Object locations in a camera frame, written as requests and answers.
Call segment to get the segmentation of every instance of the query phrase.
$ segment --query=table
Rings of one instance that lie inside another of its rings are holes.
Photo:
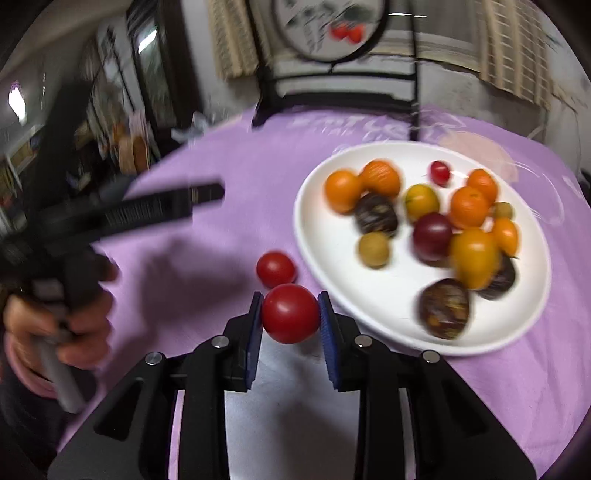
[[[254,131],[251,116],[173,153],[131,192],[221,178],[223,205],[197,209],[193,223],[156,226],[98,245],[119,264],[122,278],[112,287],[112,355],[100,369],[100,392],[89,411],[147,352],[191,351],[245,313],[252,293],[262,288],[255,264],[263,252],[287,251],[299,265],[299,283],[317,294],[321,287],[306,270],[292,230],[300,184],[342,148],[408,136],[407,124],[384,116],[307,111],[274,116]],[[512,182],[548,240],[553,281],[537,324],[499,352],[449,359],[541,476],[591,404],[591,209],[574,175],[543,145],[435,108],[423,110],[421,121],[424,141],[467,153]],[[227,395],[232,478],[350,478],[357,402],[354,393],[332,390],[317,338],[285,346],[264,335],[252,391]],[[173,454],[171,471],[175,464]]]

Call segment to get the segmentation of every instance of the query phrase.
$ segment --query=orange tomato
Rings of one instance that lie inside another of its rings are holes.
[[[324,194],[330,207],[337,213],[349,213],[363,193],[363,184],[350,170],[337,170],[324,182]]]
[[[486,170],[482,168],[473,170],[466,180],[466,186],[480,190],[490,205],[496,202],[499,186]]]
[[[519,250],[519,229],[508,218],[497,218],[491,230],[496,244],[509,257]]]
[[[359,178],[363,186],[371,192],[390,198],[396,198],[400,193],[400,173],[388,160],[372,160],[363,168]]]
[[[462,187],[452,196],[448,218],[459,229],[480,227],[488,216],[489,207],[488,200],[480,190]]]
[[[487,288],[501,266],[501,252],[495,239],[479,228],[469,228],[454,236],[450,259],[456,278],[470,290]]]

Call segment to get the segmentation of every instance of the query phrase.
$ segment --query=pink sleeve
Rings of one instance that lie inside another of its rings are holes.
[[[40,397],[57,398],[56,391],[50,381],[35,375],[21,363],[15,352],[14,340],[10,333],[4,335],[4,351],[12,371],[25,387]]]

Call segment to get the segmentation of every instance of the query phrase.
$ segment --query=red cherry tomato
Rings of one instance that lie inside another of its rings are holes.
[[[320,326],[320,309],[314,296],[300,285],[273,288],[262,303],[262,325],[279,343],[306,340]]]
[[[431,181],[435,185],[445,187],[451,176],[452,173],[444,162],[436,160],[431,163],[431,166],[429,167],[429,178],[431,178]]]
[[[267,252],[256,263],[256,274],[267,288],[275,288],[282,283],[292,283],[296,279],[296,266],[291,258],[282,252]]]

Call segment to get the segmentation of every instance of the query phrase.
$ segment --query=screw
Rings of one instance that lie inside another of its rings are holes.
[[[439,359],[441,358],[441,356],[439,355],[439,353],[433,351],[433,350],[425,350],[421,356],[423,357],[423,360],[425,360],[428,364],[436,364]]]
[[[223,335],[218,335],[217,337],[212,338],[212,345],[215,348],[224,348],[225,346],[230,345],[230,339]]]
[[[158,365],[162,361],[162,354],[160,352],[150,352],[145,357],[148,365]]]
[[[358,347],[366,348],[371,346],[372,343],[373,340],[370,336],[358,335],[357,337],[355,337],[355,345],[357,345]]]

